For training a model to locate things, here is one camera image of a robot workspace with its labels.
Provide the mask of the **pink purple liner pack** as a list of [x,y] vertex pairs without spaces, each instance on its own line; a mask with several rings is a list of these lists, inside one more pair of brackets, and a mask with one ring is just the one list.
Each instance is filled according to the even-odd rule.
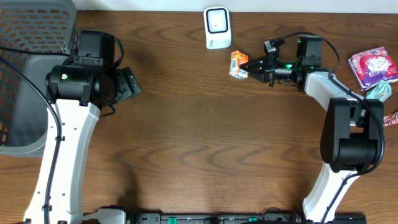
[[370,90],[380,81],[397,81],[397,64],[385,47],[354,54],[348,59],[348,65],[362,91]]

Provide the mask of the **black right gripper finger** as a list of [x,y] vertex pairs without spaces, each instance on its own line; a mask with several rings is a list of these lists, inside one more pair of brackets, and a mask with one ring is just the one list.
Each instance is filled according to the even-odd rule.
[[248,72],[248,75],[262,83],[265,82],[265,74],[263,72]]
[[261,69],[264,64],[264,58],[258,58],[246,63],[242,63],[239,67],[240,69]]

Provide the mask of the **orange Top chocolate bar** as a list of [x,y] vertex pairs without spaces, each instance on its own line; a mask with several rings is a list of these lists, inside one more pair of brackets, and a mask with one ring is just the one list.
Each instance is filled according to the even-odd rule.
[[383,126],[390,126],[398,123],[398,111],[385,115],[383,117]]

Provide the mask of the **teal snack wrapper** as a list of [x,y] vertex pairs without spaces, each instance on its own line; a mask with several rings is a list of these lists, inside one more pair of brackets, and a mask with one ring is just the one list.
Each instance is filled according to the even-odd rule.
[[385,102],[392,95],[392,88],[388,82],[381,80],[371,91],[366,93],[366,99]]

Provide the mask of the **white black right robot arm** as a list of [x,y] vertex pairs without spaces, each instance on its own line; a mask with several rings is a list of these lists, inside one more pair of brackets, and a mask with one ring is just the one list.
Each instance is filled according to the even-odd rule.
[[265,55],[239,67],[269,86],[275,82],[295,86],[315,99],[326,111],[320,140],[322,168],[310,193],[302,200],[301,211],[286,223],[353,223],[338,218],[336,209],[359,177],[380,165],[384,151],[384,106],[342,84],[333,70],[322,67],[322,44],[326,38],[298,32],[296,60],[279,58],[285,37],[264,42]]

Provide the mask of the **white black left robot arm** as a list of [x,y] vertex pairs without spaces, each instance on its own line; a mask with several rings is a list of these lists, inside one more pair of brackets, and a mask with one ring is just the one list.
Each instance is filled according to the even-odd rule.
[[82,188],[91,137],[104,107],[141,93],[129,67],[114,58],[121,41],[83,30],[77,53],[45,77],[48,122],[35,193],[24,223],[127,223],[128,214],[111,205],[84,214]]

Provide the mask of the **orange white tissue pack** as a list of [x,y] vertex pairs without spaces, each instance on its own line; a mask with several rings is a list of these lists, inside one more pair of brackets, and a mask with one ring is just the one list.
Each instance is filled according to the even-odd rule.
[[248,73],[242,69],[240,69],[240,65],[244,64],[249,61],[249,57],[238,51],[235,50],[231,53],[231,65],[229,74],[237,79],[246,79],[248,77]]

